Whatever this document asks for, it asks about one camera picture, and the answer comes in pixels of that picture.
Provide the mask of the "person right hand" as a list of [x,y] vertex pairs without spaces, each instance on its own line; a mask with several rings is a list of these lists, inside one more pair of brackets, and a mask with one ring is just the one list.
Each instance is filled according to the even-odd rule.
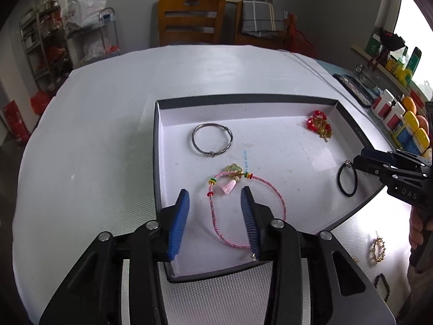
[[432,268],[432,215],[412,206],[409,218],[409,264],[420,274]]

